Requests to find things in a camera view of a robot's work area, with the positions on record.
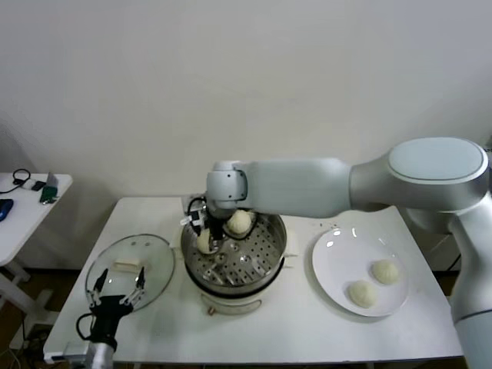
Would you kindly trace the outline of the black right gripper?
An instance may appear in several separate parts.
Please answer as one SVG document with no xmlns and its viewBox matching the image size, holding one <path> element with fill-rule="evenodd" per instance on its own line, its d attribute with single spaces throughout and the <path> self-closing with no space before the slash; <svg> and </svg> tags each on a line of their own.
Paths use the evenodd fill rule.
<svg viewBox="0 0 492 369">
<path fill-rule="evenodd" d="M 218 251 L 224 243 L 224 223 L 228 220 L 228 210 L 209 207 L 207 209 L 210 228 L 210 251 Z"/>
</svg>

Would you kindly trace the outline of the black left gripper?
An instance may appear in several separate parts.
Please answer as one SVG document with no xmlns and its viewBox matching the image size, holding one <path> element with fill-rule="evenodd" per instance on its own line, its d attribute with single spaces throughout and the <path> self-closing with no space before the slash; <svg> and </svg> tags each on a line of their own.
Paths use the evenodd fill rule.
<svg viewBox="0 0 492 369">
<path fill-rule="evenodd" d="M 125 296 L 113 295 L 100 298 L 107 276 L 106 268 L 96 278 L 93 288 L 86 290 L 89 306 L 92 307 L 91 312 L 95 316 L 90 334 L 90 341 L 94 343 L 116 343 L 115 335 L 119 321 L 133 311 L 132 305 L 136 305 L 145 293 L 144 267 L 135 280 L 135 288 Z"/>
</svg>

